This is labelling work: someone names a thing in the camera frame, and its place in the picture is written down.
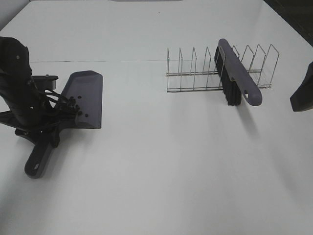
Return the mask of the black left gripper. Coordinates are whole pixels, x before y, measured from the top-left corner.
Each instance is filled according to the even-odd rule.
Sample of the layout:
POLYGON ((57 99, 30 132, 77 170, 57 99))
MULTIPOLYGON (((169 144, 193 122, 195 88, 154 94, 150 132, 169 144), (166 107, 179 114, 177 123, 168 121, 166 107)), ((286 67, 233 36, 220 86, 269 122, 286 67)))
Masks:
POLYGON ((66 111, 69 98, 54 91, 56 75, 35 75, 25 81, 7 74, 0 76, 0 96, 9 111, 0 113, 1 124, 16 129, 16 135, 36 143, 41 134, 52 134, 52 146, 59 138, 53 133, 60 124, 75 121, 76 114, 66 111))

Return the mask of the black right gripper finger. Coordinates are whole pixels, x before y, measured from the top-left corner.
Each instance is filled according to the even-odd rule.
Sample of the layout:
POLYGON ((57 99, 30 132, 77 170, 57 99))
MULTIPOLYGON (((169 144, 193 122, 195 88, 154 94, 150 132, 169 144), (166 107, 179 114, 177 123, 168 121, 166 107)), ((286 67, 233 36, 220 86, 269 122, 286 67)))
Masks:
POLYGON ((308 65, 307 73, 299 88, 290 97, 294 112, 303 112, 313 108, 313 63, 308 65))

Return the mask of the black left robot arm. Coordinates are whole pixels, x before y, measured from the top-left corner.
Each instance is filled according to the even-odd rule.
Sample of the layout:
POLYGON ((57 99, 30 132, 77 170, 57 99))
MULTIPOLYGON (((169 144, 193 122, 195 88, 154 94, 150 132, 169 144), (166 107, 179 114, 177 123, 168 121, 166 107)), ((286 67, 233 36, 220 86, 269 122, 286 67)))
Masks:
POLYGON ((9 107, 0 114, 0 122, 32 143, 47 135, 55 148, 60 142, 61 124, 73 121, 79 106, 74 97, 51 89, 52 80, 50 76, 32 75, 29 50, 19 40, 0 38, 0 95, 9 107))

